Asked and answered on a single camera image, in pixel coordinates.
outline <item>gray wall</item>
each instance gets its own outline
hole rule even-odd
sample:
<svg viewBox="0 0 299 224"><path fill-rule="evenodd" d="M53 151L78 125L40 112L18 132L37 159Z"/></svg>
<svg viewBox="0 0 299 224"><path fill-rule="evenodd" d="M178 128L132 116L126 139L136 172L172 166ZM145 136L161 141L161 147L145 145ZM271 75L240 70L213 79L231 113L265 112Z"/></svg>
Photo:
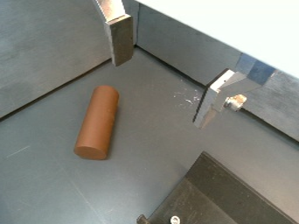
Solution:
<svg viewBox="0 0 299 224"><path fill-rule="evenodd" d="M203 85L225 69L235 69L240 52L160 12L140 5L137 45ZM247 94L244 109L299 140L299 80L277 72Z"/></svg>
<svg viewBox="0 0 299 224"><path fill-rule="evenodd" d="M125 0L134 27L137 6ZM2 0L0 117L108 59L108 40L92 0Z"/></svg>

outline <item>screw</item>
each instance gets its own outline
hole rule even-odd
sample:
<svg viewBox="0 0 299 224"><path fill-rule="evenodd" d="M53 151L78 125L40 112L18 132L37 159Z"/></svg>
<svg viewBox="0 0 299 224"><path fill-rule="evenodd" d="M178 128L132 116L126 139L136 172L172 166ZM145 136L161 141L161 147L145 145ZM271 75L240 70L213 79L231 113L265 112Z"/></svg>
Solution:
<svg viewBox="0 0 299 224"><path fill-rule="evenodd" d="M170 218L170 223L172 223L172 224L180 224L180 218L178 218L177 216L173 216L173 217Z"/></svg>

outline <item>wooden cylinder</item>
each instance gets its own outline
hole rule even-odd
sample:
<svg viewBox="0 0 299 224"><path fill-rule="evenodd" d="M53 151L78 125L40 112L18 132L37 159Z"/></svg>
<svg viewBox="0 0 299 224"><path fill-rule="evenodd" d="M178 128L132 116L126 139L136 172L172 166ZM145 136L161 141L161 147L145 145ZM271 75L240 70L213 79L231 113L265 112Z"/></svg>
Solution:
<svg viewBox="0 0 299 224"><path fill-rule="evenodd" d="M96 87L80 127L74 153L86 159L105 159L117 112L117 91L109 86Z"/></svg>

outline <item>metal clamp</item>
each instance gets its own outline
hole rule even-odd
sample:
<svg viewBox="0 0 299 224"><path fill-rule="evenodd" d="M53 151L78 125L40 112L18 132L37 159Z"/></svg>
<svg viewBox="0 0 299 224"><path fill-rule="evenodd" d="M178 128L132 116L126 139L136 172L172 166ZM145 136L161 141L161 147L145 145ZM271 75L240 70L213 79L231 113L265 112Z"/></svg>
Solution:
<svg viewBox="0 0 299 224"><path fill-rule="evenodd" d="M271 66L245 54L239 58L236 70L225 69L208 85L192 120L197 128L207 125L224 107L237 111L247 100L241 94L263 87L275 72Z"/></svg>
<svg viewBox="0 0 299 224"><path fill-rule="evenodd" d="M125 14L121 0L93 0L104 21L112 63L120 66L133 56L133 19Z"/></svg>

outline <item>gray floor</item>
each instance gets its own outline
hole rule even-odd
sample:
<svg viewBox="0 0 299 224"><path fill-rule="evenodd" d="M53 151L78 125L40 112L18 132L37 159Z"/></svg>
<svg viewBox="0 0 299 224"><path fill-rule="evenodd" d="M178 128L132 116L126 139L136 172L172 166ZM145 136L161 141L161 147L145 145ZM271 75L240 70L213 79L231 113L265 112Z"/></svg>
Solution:
<svg viewBox="0 0 299 224"><path fill-rule="evenodd" d="M105 161L72 153L92 89L120 93ZM136 223L205 150L299 221L299 145L243 113L192 125L201 97L146 53L106 63L0 123L0 223Z"/></svg>

